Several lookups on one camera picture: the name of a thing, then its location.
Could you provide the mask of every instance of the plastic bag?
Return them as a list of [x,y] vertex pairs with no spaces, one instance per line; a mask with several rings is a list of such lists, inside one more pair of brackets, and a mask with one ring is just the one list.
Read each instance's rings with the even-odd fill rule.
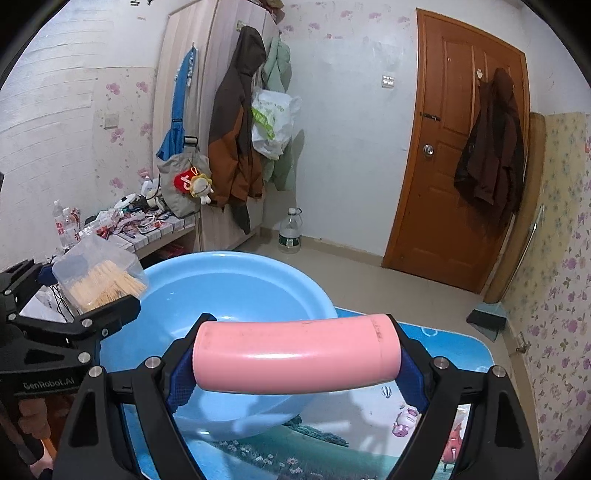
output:
[[279,160],[291,141],[301,98],[286,93],[254,89],[252,95],[252,145],[271,160]]

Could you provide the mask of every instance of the hanging coat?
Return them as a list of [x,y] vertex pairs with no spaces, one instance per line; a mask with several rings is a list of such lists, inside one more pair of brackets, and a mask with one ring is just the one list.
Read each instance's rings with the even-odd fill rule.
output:
[[250,233],[248,197],[262,197],[261,158],[252,148],[252,78],[266,60],[259,32],[243,27],[232,62],[217,90],[209,132],[212,202],[230,204],[236,223]]
[[525,154],[514,84],[504,69],[480,84],[480,114],[456,169],[462,198],[506,225],[523,195]]

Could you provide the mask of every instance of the water bottle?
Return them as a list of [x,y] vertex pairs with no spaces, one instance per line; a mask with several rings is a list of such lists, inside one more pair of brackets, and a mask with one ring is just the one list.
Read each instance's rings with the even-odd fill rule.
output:
[[290,208],[279,228],[279,250],[286,254],[300,251],[302,225],[301,209]]
[[53,202],[53,218],[56,223],[57,234],[63,248],[67,248],[66,230],[64,229],[64,209],[59,200]]
[[72,248],[80,241],[80,234],[78,232],[78,225],[72,218],[72,209],[63,209],[64,218],[64,236],[66,237],[66,244],[68,248]]

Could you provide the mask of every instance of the door knob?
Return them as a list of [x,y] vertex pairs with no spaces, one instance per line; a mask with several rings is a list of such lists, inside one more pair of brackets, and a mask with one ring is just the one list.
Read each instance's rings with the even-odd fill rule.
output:
[[433,155],[435,154],[435,149],[433,148],[432,145],[425,145],[423,147],[423,155],[425,155],[426,158],[433,158]]

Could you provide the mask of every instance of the blue plastic basin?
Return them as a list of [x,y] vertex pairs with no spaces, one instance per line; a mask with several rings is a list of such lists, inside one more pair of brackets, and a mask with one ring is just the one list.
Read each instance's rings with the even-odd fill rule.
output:
[[[324,291],[308,276],[270,258],[206,252],[146,270],[150,288],[137,320],[102,342],[110,372],[162,355],[202,313],[222,322],[287,322],[336,318]],[[257,435],[295,417],[313,395],[237,395],[195,389],[174,418],[185,436],[233,440]]]

